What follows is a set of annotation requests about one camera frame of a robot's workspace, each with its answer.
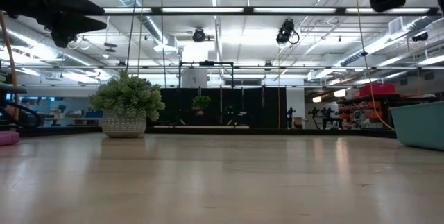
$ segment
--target ceiling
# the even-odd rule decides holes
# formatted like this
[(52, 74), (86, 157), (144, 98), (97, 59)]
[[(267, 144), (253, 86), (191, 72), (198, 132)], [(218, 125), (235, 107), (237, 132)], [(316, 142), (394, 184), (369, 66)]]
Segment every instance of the ceiling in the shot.
[[(110, 8), (122, 7), (120, 0), (90, 0), (97, 5)], [(143, 0), (143, 7), (350, 7), (356, 8), (356, 0)], [(369, 0), (359, 0), (359, 6), (369, 7)], [(406, 7), (424, 8), (436, 7), (436, 0), (407, 0)], [(94, 17), (103, 22), (107, 17)], [(389, 30), (389, 22), (395, 16), (362, 17), (361, 30), (364, 41), (378, 38)], [(418, 17), (406, 17), (406, 21), (417, 19)], [(340, 60), (347, 53), (359, 50), (361, 47), (361, 35), (359, 31), (359, 20), (355, 16), (218, 16), (216, 21), (211, 15), (183, 15), (183, 16), (152, 16), (158, 28), (166, 34), (174, 35), (178, 40), (180, 48), (192, 43), (191, 35), (196, 28), (203, 28), (207, 35), (212, 36), (212, 41), (205, 43), (205, 48), (209, 49), (209, 60), (217, 61), (216, 45), (214, 36), (216, 35), (216, 23), (220, 25), (219, 41), (221, 42), (220, 60), (224, 62), (234, 62), (235, 65), (264, 65), (265, 62), (272, 62), (274, 65), (308, 65), (322, 66), (332, 65), (333, 59)], [(301, 24), (297, 28), (300, 34), (300, 42), (294, 46), (280, 48), (275, 39), (278, 28), (281, 27), (285, 19), (292, 19), (295, 25)], [(19, 17), (17, 21), (24, 28), (30, 28), (42, 35), (48, 35), (34, 19)], [(429, 30), (429, 42), (442, 39), (441, 28)], [(149, 32), (141, 26), (140, 22), (131, 16), (111, 16), (109, 18), (109, 29), (107, 31), (97, 31), (84, 34), (89, 42), (87, 49), (82, 49), (81, 45), (74, 51), (83, 54), (99, 64), (115, 66), (120, 60), (126, 60), (129, 50), (130, 65), (137, 65), (140, 56), (140, 65), (165, 65), (178, 64), (180, 56), (177, 54), (158, 53), (154, 51), (157, 46)], [(117, 44), (115, 53), (106, 53), (105, 42)], [(383, 48), (371, 55), (382, 57), (384, 60), (396, 57), (406, 52), (419, 49), (427, 42), (413, 43), (410, 41), (407, 47), (405, 39), (398, 40), (390, 47)], [(104, 58), (103, 54), (109, 54), (109, 58)], [(412, 62), (411, 58), (406, 58), (393, 65), (407, 65)], [(163, 69), (145, 69), (146, 74), (163, 74)], [(169, 74), (177, 73), (177, 68), (166, 69)], [(244, 70), (239, 73), (262, 74), (262, 70)], [(286, 74), (307, 75), (309, 69), (288, 70)], [(279, 74), (280, 70), (272, 70), (271, 73)], [(333, 76), (347, 74), (333, 73)]]

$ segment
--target wooden floor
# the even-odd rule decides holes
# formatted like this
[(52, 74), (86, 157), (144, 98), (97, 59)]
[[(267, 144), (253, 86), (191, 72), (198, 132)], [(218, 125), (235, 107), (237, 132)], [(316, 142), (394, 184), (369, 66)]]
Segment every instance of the wooden floor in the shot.
[(372, 137), (102, 134), (0, 147), (0, 223), (442, 223), (444, 153)]

